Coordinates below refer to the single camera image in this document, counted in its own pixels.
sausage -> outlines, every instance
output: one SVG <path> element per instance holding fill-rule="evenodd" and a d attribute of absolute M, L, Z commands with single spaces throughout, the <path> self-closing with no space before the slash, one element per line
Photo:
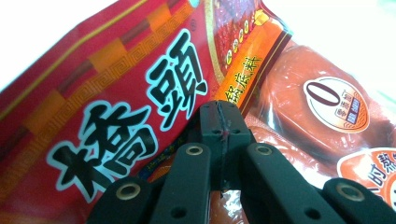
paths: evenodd
<path fill-rule="evenodd" d="M 373 104 L 353 76 L 305 46 L 285 50 L 261 89 L 262 120 L 329 164 L 355 151 L 389 146 L 389 120 L 375 116 Z"/>

orange label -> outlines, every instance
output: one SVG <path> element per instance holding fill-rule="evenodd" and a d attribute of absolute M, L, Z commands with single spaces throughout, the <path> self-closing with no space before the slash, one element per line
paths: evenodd
<path fill-rule="evenodd" d="M 219 87 L 216 100 L 228 101 L 238 106 L 244 102 L 259 69 L 266 65 L 265 59 L 271 54 L 271 47 L 282 33 L 280 25 L 272 21 L 262 10 L 257 14 L 259 16 L 255 20 L 256 26 L 248 36 L 247 43 L 240 49 L 235 47 L 234 50 L 240 52 L 234 59 L 231 56 L 228 59 L 230 63 L 233 60 L 233 63 Z"/>
<path fill-rule="evenodd" d="M 343 79 L 308 80 L 304 92 L 312 113 L 326 126 L 341 133 L 358 133 L 369 126 L 366 102 L 361 93 Z"/>
<path fill-rule="evenodd" d="M 396 211 L 396 148 L 373 148 L 345 156 L 338 175 L 354 180 L 382 198 Z"/>

metal screw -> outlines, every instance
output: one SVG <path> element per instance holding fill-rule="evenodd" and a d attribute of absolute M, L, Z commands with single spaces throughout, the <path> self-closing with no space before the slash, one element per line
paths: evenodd
<path fill-rule="evenodd" d="M 345 183 L 338 183 L 336 186 L 337 192 L 353 202 L 364 201 L 364 195 L 361 191 L 353 186 Z"/>
<path fill-rule="evenodd" d="M 131 200 L 140 193 L 140 186 L 136 183 L 127 183 L 117 189 L 116 195 L 120 200 Z"/>
<path fill-rule="evenodd" d="M 186 153 L 191 155 L 191 156 L 198 156 L 200 155 L 204 150 L 201 147 L 193 146 L 193 147 L 188 147 L 186 149 Z"/>

red package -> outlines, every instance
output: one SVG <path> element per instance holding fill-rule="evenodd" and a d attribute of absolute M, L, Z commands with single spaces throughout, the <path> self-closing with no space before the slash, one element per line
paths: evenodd
<path fill-rule="evenodd" d="M 111 183 L 183 144 L 201 104 L 248 111 L 289 39 L 262 1 L 120 0 L 88 18 L 1 92 L 0 222 L 84 223 Z"/>

transparent plastic wrap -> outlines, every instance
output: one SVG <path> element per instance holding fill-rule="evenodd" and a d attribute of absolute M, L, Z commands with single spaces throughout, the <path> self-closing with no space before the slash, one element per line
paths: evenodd
<path fill-rule="evenodd" d="M 321 188 L 328 177 L 352 179 L 395 209 L 394 112 L 357 77 L 307 46 L 290 45 L 266 77 L 258 106 L 250 112 L 262 122 L 263 133 L 269 127 L 301 151 L 283 152 L 310 184 Z M 247 126 L 259 123 L 253 120 L 247 118 Z M 310 172 L 313 167 L 316 178 Z"/>

